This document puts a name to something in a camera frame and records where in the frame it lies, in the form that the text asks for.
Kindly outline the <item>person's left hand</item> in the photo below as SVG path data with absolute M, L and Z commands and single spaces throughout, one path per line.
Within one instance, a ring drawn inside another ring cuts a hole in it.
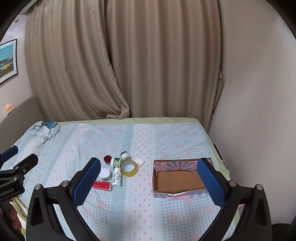
M 10 204 L 10 219 L 11 219 L 11 224 L 12 224 L 13 228 L 15 230 L 21 231 L 22 224 L 19 220 L 17 211 L 12 204 Z

